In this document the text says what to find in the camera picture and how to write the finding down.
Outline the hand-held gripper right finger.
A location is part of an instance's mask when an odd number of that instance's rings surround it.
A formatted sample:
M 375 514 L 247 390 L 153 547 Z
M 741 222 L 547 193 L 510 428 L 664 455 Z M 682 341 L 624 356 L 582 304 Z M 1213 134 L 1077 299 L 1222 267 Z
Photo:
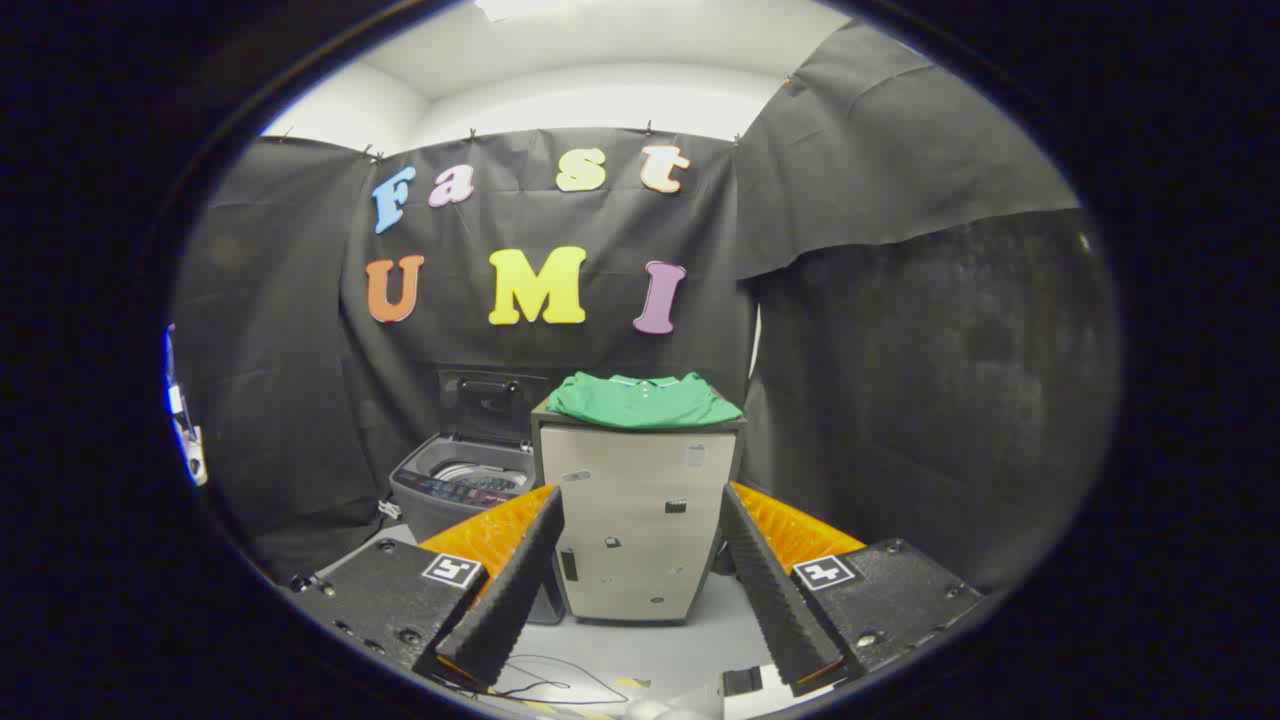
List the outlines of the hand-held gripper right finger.
M 986 602 L 905 539 L 864 543 L 739 483 L 719 528 L 774 669 L 799 694 L 878 673 Z

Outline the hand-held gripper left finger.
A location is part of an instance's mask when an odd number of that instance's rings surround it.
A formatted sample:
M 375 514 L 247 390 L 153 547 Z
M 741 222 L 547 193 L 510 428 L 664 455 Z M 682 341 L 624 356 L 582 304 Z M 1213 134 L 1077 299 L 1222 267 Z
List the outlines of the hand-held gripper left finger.
M 486 691 L 529 620 L 563 528 L 561 493 L 544 486 L 421 544 L 374 541 L 291 600 L 380 664 Z

